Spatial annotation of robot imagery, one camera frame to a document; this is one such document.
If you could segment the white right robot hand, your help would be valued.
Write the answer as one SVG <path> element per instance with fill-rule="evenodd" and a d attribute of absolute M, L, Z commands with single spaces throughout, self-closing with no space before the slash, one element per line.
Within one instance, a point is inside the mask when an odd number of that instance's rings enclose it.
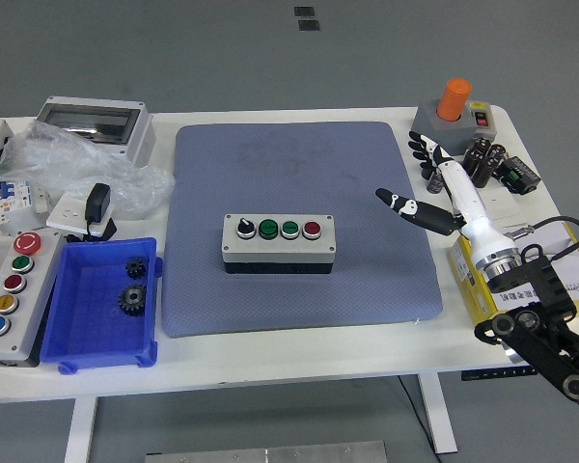
<path fill-rule="evenodd" d="M 473 265 L 485 273 L 505 272 L 518 266 L 520 254 L 515 242 L 493 225 L 472 180 L 456 160 L 438 143 L 411 131 L 408 146 L 421 161 L 442 175 L 454 210 L 452 212 L 407 199 L 385 188 L 375 195 L 402 219 L 442 235 L 459 231 L 471 245 Z"/>

